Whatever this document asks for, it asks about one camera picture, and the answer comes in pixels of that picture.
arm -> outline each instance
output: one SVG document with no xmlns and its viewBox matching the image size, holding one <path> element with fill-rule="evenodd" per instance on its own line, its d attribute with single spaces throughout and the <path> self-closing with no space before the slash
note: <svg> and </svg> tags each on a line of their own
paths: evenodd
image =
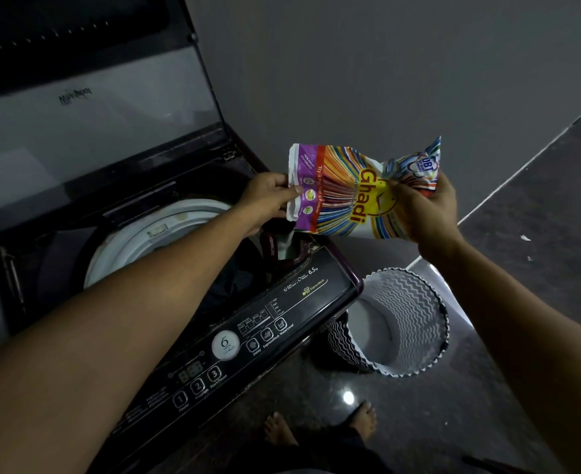
<svg viewBox="0 0 581 474">
<path fill-rule="evenodd" d="M 0 349 L 0 473 L 85 472 L 238 247 L 297 196 L 261 174 L 239 203 L 90 287 Z"/>
<path fill-rule="evenodd" d="M 581 325 L 468 245 L 443 175 L 431 198 L 395 185 L 420 254 L 442 273 L 523 409 L 571 472 L 581 472 Z"/>
</svg>

round white sticker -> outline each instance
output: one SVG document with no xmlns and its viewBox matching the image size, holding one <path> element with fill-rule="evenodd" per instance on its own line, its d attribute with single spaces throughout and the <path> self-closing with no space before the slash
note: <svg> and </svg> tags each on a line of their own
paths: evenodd
<svg viewBox="0 0 581 474">
<path fill-rule="evenodd" d="M 240 338 L 233 331 L 220 331 L 212 341 L 212 352 L 221 361 L 233 359 L 240 350 Z"/>
</svg>

person's right arm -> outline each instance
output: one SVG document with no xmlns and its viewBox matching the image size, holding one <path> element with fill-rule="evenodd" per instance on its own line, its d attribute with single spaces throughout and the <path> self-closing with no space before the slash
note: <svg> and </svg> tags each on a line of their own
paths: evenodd
<svg viewBox="0 0 581 474">
<path fill-rule="evenodd" d="M 571 472 L 581 472 L 581 325 L 532 294 L 463 238 L 441 175 L 431 198 L 393 190 L 420 254 L 436 266 L 523 409 Z"/>
</svg>

person's left hand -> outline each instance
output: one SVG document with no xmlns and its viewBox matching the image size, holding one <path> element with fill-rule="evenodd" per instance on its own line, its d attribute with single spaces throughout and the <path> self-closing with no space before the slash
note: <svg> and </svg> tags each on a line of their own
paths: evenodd
<svg viewBox="0 0 581 474">
<path fill-rule="evenodd" d="M 299 196 L 301 187 L 288 187 L 288 176 L 282 173 L 257 174 L 247 185 L 234 210 L 246 223 L 246 235 L 258 232 L 271 218 L 285 218 L 286 203 Z"/>
</svg>

washing machine drum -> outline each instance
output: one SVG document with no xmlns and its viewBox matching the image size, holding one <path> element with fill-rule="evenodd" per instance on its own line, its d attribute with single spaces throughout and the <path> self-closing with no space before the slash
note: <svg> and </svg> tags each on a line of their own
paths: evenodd
<svg viewBox="0 0 581 474">
<path fill-rule="evenodd" d="M 230 207 L 214 199 L 184 199 L 113 232 L 93 255 L 85 277 L 85 288 L 155 249 L 168 246 Z M 264 283 L 262 254 L 247 238 L 224 266 L 197 313 L 226 308 L 229 302 L 238 307 L 246 301 L 245 296 L 252 296 Z"/>
</svg>

